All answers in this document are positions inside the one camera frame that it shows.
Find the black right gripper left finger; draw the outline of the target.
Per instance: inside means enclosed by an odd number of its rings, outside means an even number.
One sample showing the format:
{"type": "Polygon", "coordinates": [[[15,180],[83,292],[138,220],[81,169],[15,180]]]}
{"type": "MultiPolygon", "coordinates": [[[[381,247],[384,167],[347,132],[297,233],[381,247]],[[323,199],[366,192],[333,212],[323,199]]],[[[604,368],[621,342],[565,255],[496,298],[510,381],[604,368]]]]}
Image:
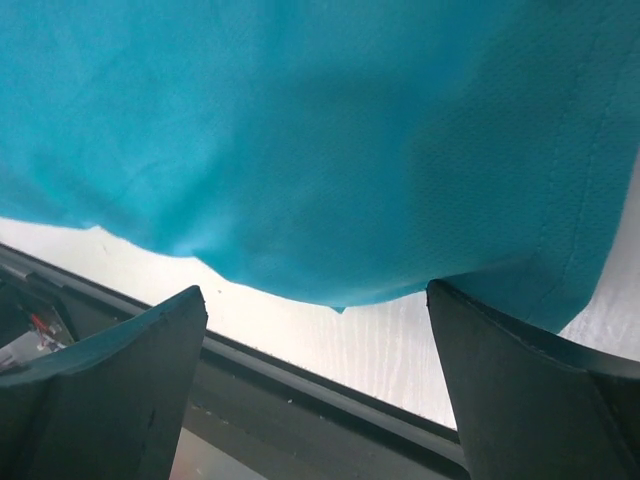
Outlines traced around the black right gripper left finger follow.
{"type": "Polygon", "coordinates": [[[2,372],[2,478],[169,478],[206,324],[191,286],[2,372]]]}

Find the teal t-shirt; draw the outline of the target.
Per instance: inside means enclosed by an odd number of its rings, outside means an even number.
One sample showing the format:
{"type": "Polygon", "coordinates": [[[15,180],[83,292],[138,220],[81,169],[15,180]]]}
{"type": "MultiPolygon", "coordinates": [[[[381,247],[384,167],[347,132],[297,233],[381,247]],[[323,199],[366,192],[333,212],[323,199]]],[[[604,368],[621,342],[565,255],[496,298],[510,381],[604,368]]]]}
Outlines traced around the teal t-shirt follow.
{"type": "Polygon", "coordinates": [[[639,150],[635,1],[5,1],[1,213],[334,309],[557,332],[639,150]]]}

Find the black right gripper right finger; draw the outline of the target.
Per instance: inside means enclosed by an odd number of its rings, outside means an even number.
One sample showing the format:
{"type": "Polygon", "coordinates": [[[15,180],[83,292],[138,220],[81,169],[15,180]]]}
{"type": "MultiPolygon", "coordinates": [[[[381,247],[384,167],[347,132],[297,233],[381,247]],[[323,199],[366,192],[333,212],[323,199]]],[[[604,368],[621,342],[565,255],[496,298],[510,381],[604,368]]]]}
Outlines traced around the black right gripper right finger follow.
{"type": "Polygon", "coordinates": [[[636,479],[639,364],[434,281],[427,303],[474,479],[636,479]]]}

